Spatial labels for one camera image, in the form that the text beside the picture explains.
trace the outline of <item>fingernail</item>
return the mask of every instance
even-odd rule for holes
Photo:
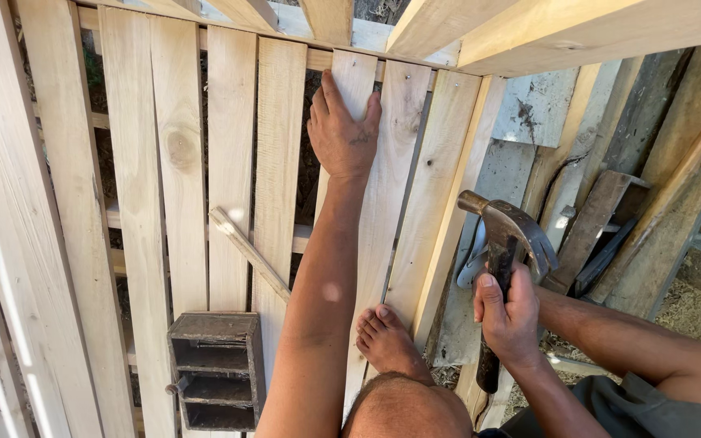
[[[491,276],[491,274],[483,274],[481,275],[481,284],[483,285],[484,288],[487,288],[489,286],[494,285],[494,278]]]

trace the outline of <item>hammer handle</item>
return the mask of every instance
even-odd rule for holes
[[[517,244],[517,240],[513,237],[508,237],[503,245],[496,242],[488,244],[488,273],[492,274],[499,283],[503,303],[507,303]],[[496,393],[499,389],[499,358],[492,352],[483,334],[481,334],[481,355],[478,358],[475,380],[486,393]]]

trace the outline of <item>claw hammer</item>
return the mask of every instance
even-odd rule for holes
[[[470,190],[459,195],[458,205],[483,218],[488,236],[488,273],[496,277],[504,303],[507,303],[518,243],[523,244],[538,274],[545,275],[559,267],[548,236],[520,208],[502,200],[487,200]],[[488,347],[483,334],[475,380],[486,393],[495,393],[499,386],[499,358]]]

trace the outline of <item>hand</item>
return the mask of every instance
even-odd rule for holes
[[[312,97],[307,120],[312,149],[333,178],[367,178],[378,150],[380,93],[372,93],[367,102],[367,117],[356,122],[329,70],[323,71],[321,84]]]
[[[518,262],[512,267],[508,302],[502,302],[499,283],[492,274],[475,278],[475,322],[483,322],[486,343],[506,367],[534,367],[538,349],[540,300],[534,294],[529,269]]]

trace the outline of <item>dark shorts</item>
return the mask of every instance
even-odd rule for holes
[[[640,377],[628,373],[619,386],[606,376],[580,380],[572,393],[614,438],[693,438],[701,436],[701,404],[670,400]],[[545,438],[530,408],[482,438]]]

